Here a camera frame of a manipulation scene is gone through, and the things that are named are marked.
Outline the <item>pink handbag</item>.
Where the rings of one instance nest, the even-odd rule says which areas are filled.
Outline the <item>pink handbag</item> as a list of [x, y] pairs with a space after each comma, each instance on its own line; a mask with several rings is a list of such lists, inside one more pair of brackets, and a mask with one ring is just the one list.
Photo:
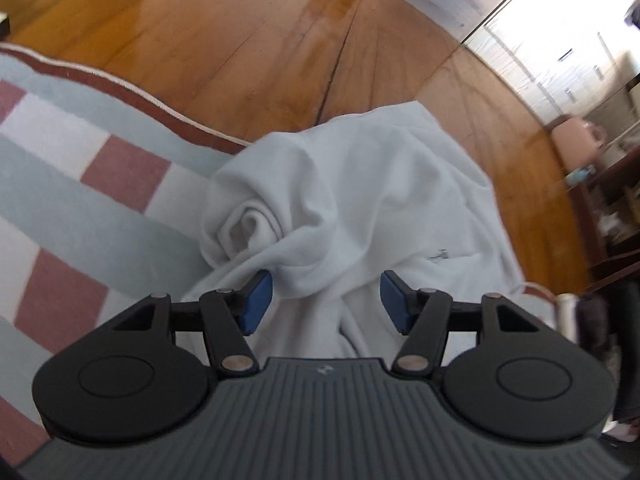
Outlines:
[[551, 140], [567, 172], [596, 162], [607, 138], [601, 126], [580, 117], [568, 118], [551, 131]]

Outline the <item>white sweatshirt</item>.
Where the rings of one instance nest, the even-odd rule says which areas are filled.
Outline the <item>white sweatshirt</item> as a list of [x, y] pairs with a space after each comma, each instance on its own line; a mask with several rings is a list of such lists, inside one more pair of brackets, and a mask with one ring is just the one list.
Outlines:
[[248, 340], [260, 360], [393, 359], [388, 270], [458, 301], [522, 302], [528, 287], [491, 180], [417, 102], [270, 133], [233, 157], [210, 180], [200, 248], [210, 272], [190, 299], [271, 273]]

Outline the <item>blue spray bottle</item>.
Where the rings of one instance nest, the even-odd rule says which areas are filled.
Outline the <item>blue spray bottle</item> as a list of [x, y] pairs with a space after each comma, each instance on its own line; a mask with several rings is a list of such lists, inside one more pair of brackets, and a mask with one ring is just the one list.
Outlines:
[[571, 188], [579, 183], [587, 182], [590, 178], [594, 177], [596, 173], [597, 169], [593, 165], [577, 168], [565, 177], [565, 183], [569, 188]]

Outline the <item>white drawer cabinet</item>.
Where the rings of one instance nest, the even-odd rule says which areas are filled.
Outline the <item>white drawer cabinet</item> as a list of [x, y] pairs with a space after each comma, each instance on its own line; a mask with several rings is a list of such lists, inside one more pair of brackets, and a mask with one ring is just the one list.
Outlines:
[[637, 0], [506, 0], [465, 41], [544, 125], [584, 116], [639, 70]]

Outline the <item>dark wooden desk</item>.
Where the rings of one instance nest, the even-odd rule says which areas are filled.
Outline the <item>dark wooden desk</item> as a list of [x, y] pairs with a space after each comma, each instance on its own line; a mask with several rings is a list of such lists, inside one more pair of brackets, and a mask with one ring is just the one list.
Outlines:
[[639, 150], [568, 188], [592, 292], [639, 274]]

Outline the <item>striped floor rug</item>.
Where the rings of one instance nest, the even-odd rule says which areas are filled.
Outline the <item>striped floor rug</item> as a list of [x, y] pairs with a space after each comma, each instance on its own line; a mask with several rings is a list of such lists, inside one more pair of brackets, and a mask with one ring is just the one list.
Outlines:
[[1, 455], [47, 440], [40, 365], [150, 292], [208, 272], [209, 178], [243, 143], [87, 66], [1, 48]]

